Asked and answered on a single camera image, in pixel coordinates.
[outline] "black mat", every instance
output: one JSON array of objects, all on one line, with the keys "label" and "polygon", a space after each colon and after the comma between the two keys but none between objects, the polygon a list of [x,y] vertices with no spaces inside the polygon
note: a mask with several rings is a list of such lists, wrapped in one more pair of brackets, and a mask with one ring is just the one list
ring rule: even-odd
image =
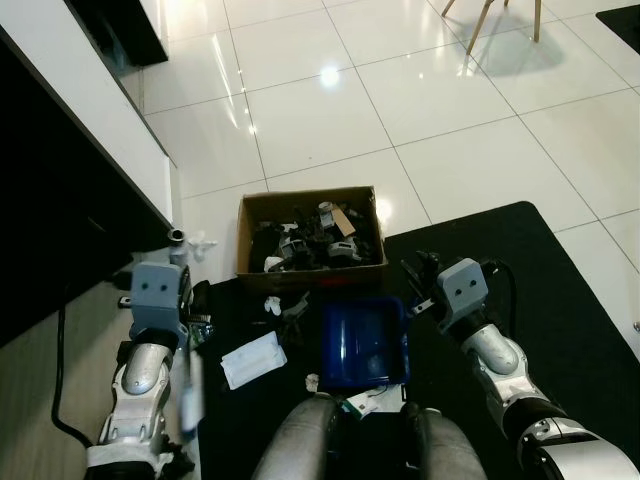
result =
[{"label": "black mat", "polygon": [[[498,257],[508,262],[518,282],[517,340],[527,352],[534,381],[573,418],[640,466],[640,364],[535,208],[518,203],[388,238],[391,265],[383,285],[313,292],[303,330],[305,348],[286,349],[285,367],[233,392],[221,389],[220,357],[269,331],[268,325],[250,322],[270,317],[262,308],[264,298],[247,296],[235,280],[213,286],[210,300],[218,334],[200,348],[207,413],[200,424],[204,479],[250,478],[280,422],[308,396],[305,376],[320,370],[322,303],[335,296],[377,293],[410,301],[398,263],[412,259],[418,248],[438,251],[443,259]],[[489,288],[488,310],[506,318],[506,279],[491,279]],[[441,409],[460,425],[489,479],[523,478],[458,347],[441,337],[426,316],[412,325],[409,339],[409,398]],[[358,462],[342,464],[351,472],[361,466],[362,476],[355,478],[388,478],[403,454],[397,418],[369,416],[361,427],[366,434],[351,430],[341,444]],[[330,478],[343,477],[331,472]]]},{"label": "black mat", "polygon": [[640,54],[640,5],[599,12],[596,17]]}]

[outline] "open cardboard box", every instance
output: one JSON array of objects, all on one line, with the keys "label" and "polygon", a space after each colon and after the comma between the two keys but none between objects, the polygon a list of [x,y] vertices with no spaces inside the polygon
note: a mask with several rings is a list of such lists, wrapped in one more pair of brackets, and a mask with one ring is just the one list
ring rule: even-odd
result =
[{"label": "open cardboard box", "polygon": [[[307,270],[295,272],[250,273],[249,255],[253,232],[259,222],[290,223],[294,220],[293,207],[304,215],[316,213],[318,204],[330,201],[346,202],[371,222],[374,232],[375,261],[362,267]],[[379,281],[387,259],[383,238],[376,216],[376,198],[373,187],[349,187],[332,190],[303,190],[299,192],[270,192],[245,195],[238,212],[237,274],[243,284],[259,293],[278,293],[308,290],[314,287],[343,286]]]}]

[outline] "blue bin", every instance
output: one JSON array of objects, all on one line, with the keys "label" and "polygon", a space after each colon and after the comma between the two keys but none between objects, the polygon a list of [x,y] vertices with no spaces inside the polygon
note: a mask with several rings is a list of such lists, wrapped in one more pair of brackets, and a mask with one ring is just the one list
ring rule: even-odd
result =
[{"label": "blue bin", "polygon": [[409,380],[408,320],[402,302],[376,297],[323,311],[323,387],[367,388]]}]

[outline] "wooden chair leg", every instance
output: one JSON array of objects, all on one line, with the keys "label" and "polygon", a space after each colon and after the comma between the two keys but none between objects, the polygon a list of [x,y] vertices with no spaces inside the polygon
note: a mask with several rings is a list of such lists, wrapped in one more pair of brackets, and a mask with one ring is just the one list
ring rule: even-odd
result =
[{"label": "wooden chair leg", "polygon": [[533,30],[533,41],[540,41],[540,10],[542,9],[542,0],[536,0],[536,23]]},{"label": "wooden chair leg", "polygon": [[451,5],[453,5],[453,2],[455,2],[456,0],[449,0],[449,3],[447,3],[447,6],[444,7],[444,10],[442,11],[442,16],[444,17],[447,12],[449,11],[449,9],[451,8]]},{"label": "wooden chair leg", "polygon": [[476,38],[478,38],[478,34],[480,33],[480,29],[482,28],[482,24],[484,23],[484,19],[487,16],[487,12],[489,11],[489,7],[493,3],[493,0],[487,0],[484,2],[484,7],[482,7],[482,13],[480,14],[480,18],[478,19],[478,23],[476,24],[476,29],[473,31],[473,37],[471,37],[471,41],[469,42],[469,47],[467,48],[467,55],[471,55],[471,50],[473,50],[473,45],[476,43]]}]

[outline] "glossy floor tile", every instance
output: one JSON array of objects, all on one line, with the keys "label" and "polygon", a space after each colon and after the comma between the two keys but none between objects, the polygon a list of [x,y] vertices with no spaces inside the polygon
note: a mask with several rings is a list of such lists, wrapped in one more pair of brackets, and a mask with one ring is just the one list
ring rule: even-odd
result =
[{"label": "glossy floor tile", "polygon": [[181,40],[227,30],[223,0],[165,0],[169,40]]},{"label": "glossy floor tile", "polygon": [[637,5],[637,0],[544,0],[545,6],[560,18],[585,13],[604,12],[614,8]]},{"label": "glossy floor tile", "polygon": [[522,119],[600,217],[640,205],[640,97],[631,89]]},{"label": "glossy floor tile", "polygon": [[362,0],[329,15],[356,65],[457,42],[424,0]]},{"label": "glossy floor tile", "polygon": [[350,67],[326,10],[232,31],[247,90]]},{"label": "glossy floor tile", "polygon": [[602,221],[631,263],[640,270],[640,211],[623,213]]},{"label": "glossy floor tile", "polygon": [[514,115],[459,44],[358,71],[395,145]]},{"label": "glossy floor tile", "polygon": [[638,351],[640,56],[593,16],[637,0],[545,0],[539,44],[534,2],[497,0],[470,58],[482,0],[159,2],[170,60],[134,96],[185,227],[221,241],[197,276],[233,276],[238,202],[267,183],[373,184],[387,235],[528,200]]},{"label": "glossy floor tile", "polygon": [[539,43],[528,30],[478,39],[472,55],[518,113],[628,87],[562,22],[543,25]]},{"label": "glossy floor tile", "polygon": [[533,203],[554,231],[595,220],[518,118],[403,145],[398,153],[434,223],[519,200]]},{"label": "glossy floor tile", "polygon": [[373,185],[385,236],[430,224],[396,152],[391,148],[267,179],[270,191]]},{"label": "glossy floor tile", "polygon": [[564,23],[629,85],[640,85],[640,55],[595,15],[569,18]]},{"label": "glossy floor tile", "polygon": [[267,177],[391,146],[354,69],[247,97]]},{"label": "glossy floor tile", "polygon": [[[442,13],[444,7],[449,3],[449,0],[430,1],[438,13]],[[469,40],[473,36],[483,5],[484,2],[478,0],[456,0],[447,12],[447,16],[444,17],[445,21],[460,40]],[[504,2],[495,1],[491,4],[479,36],[484,37],[532,26],[534,19],[533,1],[512,0],[507,7],[504,6]],[[556,20],[556,16],[543,5],[540,21],[546,23],[552,20]]]},{"label": "glossy floor tile", "polygon": [[640,276],[599,222],[557,235],[573,263],[640,360]]},{"label": "glossy floor tile", "polygon": [[207,240],[218,242],[207,251],[203,262],[189,263],[191,282],[194,285],[201,280],[218,283],[235,276],[236,229],[240,200],[243,195],[266,191],[267,185],[262,180],[182,201],[185,230],[203,230]]},{"label": "glossy floor tile", "polygon": [[145,113],[242,92],[229,31],[169,43],[169,61],[146,68]]},{"label": "glossy floor tile", "polygon": [[183,197],[264,179],[244,95],[146,119],[178,166]]},{"label": "glossy floor tile", "polygon": [[321,10],[322,0],[225,0],[231,28]]}]

